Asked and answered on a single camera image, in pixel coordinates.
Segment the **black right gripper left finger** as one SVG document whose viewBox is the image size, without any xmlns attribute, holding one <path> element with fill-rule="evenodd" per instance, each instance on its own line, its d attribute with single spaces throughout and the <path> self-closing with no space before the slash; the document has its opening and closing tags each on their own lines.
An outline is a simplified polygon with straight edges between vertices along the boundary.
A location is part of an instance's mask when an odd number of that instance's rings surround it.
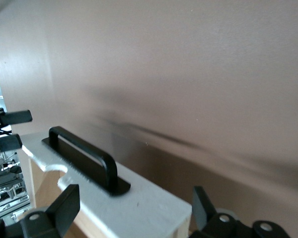
<svg viewBox="0 0 298 238">
<path fill-rule="evenodd" d="M 6 238 L 63 238 L 80 210 L 79 185 L 69 185 L 45 211 L 34 211 L 5 229 Z"/>
</svg>

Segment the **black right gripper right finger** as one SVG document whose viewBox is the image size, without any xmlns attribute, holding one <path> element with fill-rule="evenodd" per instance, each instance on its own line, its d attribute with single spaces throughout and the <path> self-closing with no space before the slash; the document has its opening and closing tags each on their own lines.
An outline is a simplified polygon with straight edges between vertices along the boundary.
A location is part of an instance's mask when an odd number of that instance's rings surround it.
<svg viewBox="0 0 298 238">
<path fill-rule="evenodd" d="M 228 212 L 217 211 L 201 186 L 193 188 L 193 215 L 197 230 L 191 238 L 288 238 L 288 233 L 270 221 L 255 221 L 251 227 Z"/>
</svg>

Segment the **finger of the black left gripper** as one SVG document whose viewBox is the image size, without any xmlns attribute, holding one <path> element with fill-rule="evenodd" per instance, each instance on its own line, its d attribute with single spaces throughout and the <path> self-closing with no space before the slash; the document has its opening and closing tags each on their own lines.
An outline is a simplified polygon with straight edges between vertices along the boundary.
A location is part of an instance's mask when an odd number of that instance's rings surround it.
<svg viewBox="0 0 298 238">
<path fill-rule="evenodd" d="M 18 134 L 0 137 L 0 151 L 11 151 L 21 147 L 22 141 Z"/>
<path fill-rule="evenodd" d="M 32 120 L 32 114 L 29 110 L 8 113 L 0 108 L 0 129 L 8 125 L 31 122 Z"/>
</svg>

